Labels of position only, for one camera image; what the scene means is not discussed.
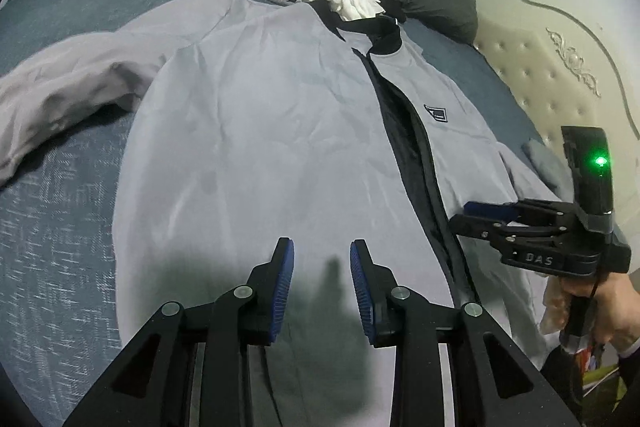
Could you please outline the person's right hand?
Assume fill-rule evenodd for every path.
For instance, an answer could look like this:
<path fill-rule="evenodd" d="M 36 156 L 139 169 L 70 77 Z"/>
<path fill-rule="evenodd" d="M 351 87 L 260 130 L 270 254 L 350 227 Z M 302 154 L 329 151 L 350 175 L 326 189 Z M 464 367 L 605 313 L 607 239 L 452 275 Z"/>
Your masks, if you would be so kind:
<path fill-rule="evenodd" d="M 594 338 L 599 343 L 611 343 L 618 353 L 628 351 L 639 340 L 639 293 L 629 275 L 608 274 L 598 284 L 594 299 Z"/>

